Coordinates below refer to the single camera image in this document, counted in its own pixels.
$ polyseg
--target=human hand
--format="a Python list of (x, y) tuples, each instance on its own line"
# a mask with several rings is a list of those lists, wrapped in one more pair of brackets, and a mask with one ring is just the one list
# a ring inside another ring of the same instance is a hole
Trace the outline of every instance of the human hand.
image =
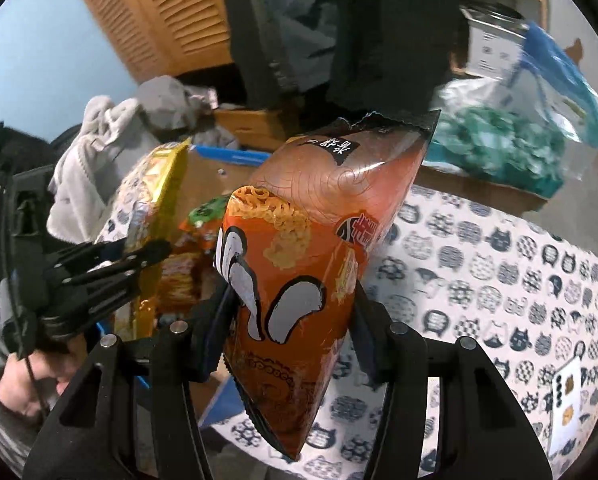
[[(59, 395), (63, 394), (70, 379), (88, 356), (86, 340), (82, 335), (68, 341), (67, 346), (67, 354), (35, 350), (29, 357), (34, 378), (57, 380), (56, 390)], [(18, 360), (16, 354), (8, 356), (3, 370), (0, 380), (0, 403), (10, 411), (30, 418), (35, 417), (41, 410), (28, 374), (26, 360)]]

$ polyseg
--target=blue wall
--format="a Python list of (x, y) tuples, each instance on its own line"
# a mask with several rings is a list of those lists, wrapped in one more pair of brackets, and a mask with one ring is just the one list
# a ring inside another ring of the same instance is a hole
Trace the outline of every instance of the blue wall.
[(0, 8), (0, 121), (51, 140), (88, 100), (136, 83), (83, 0), (6, 0)]

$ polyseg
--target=black cable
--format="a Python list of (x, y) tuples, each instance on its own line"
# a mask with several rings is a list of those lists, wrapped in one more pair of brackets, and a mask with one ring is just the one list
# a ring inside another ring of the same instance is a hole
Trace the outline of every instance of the black cable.
[[(18, 337), (19, 342), (19, 350), (24, 350), (23, 345), (23, 331), (21, 330), (21, 323), (19, 320), (19, 315), (21, 313), (21, 306), (18, 302), (18, 297), (14, 294), (14, 288), (12, 286), (12, 277), (10, 273), (10, 245), (8, 243), (10, 238), (10, 229), (9, 229), (9, 190), (12, 187), (12, 174), (6, 175), (6, 182), (3, 190), (3, 206), (2, 206), (2, 221), (1, 221), (1, 231), (0, 231), (0, 238), (1, 238), (1, 254), (2, 258), (2, 270), (3, 270), (3, 277), (6, 280), (6, 286), (8, 288), (8, 295), (10, 296), (10, 303), (12, 304), (12, 313), (13, 313), (13, 322), (16, 328), (16, 336)], [(45, 402), (44, 397), (41, 395), (41, 390), (39, 389), (39, 385), (34, 377), (34, 372), (32, 371), (32, 365), (30, 364), (30, 357), (26, 353), (24, 355), (24, 359), (26, 361), (26, 369), (28, 370), (28, 375), (30, 376), (30, 381), (32, 383), (32, 387), (34, 388), (34, 393), (36, 394), (36, 398), (39, 401), (39, 406), (41, 407), (41, 416), (42, 420), (45, 422), (48, 414), (50, 413), (50, 407), (48, 403)]]

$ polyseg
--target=black mechanical device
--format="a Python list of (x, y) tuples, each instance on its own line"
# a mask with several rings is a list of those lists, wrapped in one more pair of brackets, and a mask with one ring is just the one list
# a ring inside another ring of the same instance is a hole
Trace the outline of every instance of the black mechanical device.
[[(42, 221), (47, 171), (7, 180), (2, 259), (15, 316), (8, 344), (22, 356), (57, 349), (106, 319), (138, 292), (138, 274), (170, 253), (154, 240), (123, 254), (125, 240), (48, 252)], [(90, 271), (106, 260), (108, 267)], [(217, 273), (214, 295), (186, 320), (151, 338), (103, 336), (70, 381), (37, 437), (24, 480), (138, 480), (137, 376), (151, 382), (151, 421), (161, 480), (211, 480), (189, 382), (217, 368), (241, 301)], [(377, 438), (365, 478), (414, 480), (419, 473), (429, 377), (441, 380), (441, 421), (431, 480), (548, 480), (552, 473), (534, 430), (476, 340), (454, 344), (422, 337), (393, 322), (383, 304), (355, 290), (349, 325), (362, 370), (387, 383)], [(247, 395), (247, 413), (271, 445), (275, 439)]]

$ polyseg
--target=wooden shutter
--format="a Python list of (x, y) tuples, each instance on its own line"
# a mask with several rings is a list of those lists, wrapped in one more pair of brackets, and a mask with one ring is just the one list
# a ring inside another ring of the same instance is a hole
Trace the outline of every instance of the wooden shutter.
[(223, 0), (85, 0), (138, 82), (231, 63)]

